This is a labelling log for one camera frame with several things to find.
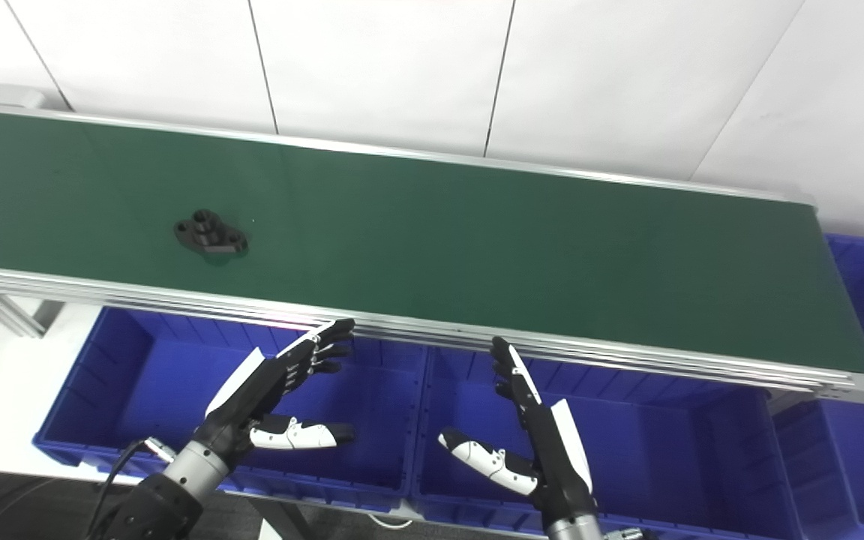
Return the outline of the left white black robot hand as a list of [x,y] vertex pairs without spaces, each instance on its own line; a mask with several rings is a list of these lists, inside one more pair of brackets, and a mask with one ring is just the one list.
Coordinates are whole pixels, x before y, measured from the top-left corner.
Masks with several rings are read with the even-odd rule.
[[299,421],[274,411],[309,377],[340,371],[335,359],[349,355],[355,327],[350,318],[326,322],[271,358],[255,349],[213,397],[193,442],[231,473],[253,450],[317,450],[356,440],[352,424]]

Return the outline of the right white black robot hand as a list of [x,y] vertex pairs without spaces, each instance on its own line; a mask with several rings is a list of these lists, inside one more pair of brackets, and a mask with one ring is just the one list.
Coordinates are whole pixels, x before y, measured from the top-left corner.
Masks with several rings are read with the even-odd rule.
[[497,395],[513,403],[519,427],[532,447],[528,459],[445,427],[438,442],[453,458],[491,482],[531,500],[546,536],[566,531],[597,533],[598,507],[585,447],[567,400],[543,402],[524,360],[512,343],[494,336]]

